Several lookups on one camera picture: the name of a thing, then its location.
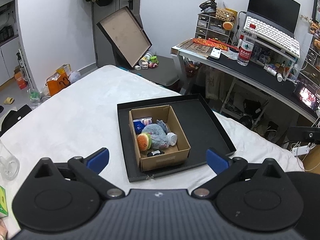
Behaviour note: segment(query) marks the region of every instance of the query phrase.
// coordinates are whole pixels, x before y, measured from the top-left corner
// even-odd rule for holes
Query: paper
[[[222,50],[222,51],[221,51],[221,54],[223,54],[223,55],[225,55],[225,56],[227,56],[228,58],[233,59],[233,60],[237,60],[237,58],[238,58],[238,53],[233,52],[233,51],[231,51],[230,49],[229,49],[228,51]]]

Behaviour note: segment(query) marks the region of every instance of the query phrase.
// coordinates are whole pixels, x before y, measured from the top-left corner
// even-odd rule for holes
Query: air conditioner remote
[[[215,58],[215,59],[219,59],[220,54],[221,54],[221,49],[213,47],[213,50],[210,54],[210,57]]]

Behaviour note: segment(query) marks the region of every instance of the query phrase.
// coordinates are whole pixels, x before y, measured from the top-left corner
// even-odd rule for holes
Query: burger toy
[[[150,149],[152,139],[151,139],[150,134],[141,133],[137,136],[137,142],[138,142],[139,150],[141,152],[144,152],[144,151]]]

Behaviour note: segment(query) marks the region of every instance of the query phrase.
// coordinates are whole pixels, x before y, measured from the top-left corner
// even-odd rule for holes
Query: red bottle label
[[[246,41],[242,41],[240,51],[239,51],[239,58],[243,60],[249,60],[253,49],[253,44],[248,43]]]

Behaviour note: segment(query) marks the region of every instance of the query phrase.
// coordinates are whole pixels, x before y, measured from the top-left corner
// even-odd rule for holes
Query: white mattress
[[[4,218],[8,236],[12,237],[20,230],[12,214],[11,201],[41,157],[66,162],[73,156],[86,157],[101,147],[107,147],[110,161],[100,175],[126,193],[131,188],[187,188],[192,191],[212,179],[216,174],[209,166],[203,165],[157,179],[128,181],[116,105],[176,95],[179,94],[107,65],[62,90],[7,131],[1,140],[20,160],[20,171],[15,180],[7,182],[0,178],[9,205],[9,216]],[[300,171],[291,152],[268,142],[238,122],[215,114],[237,149],[234,156],[244,157],[252,163],[261,163],[271,157],[285,171]]]

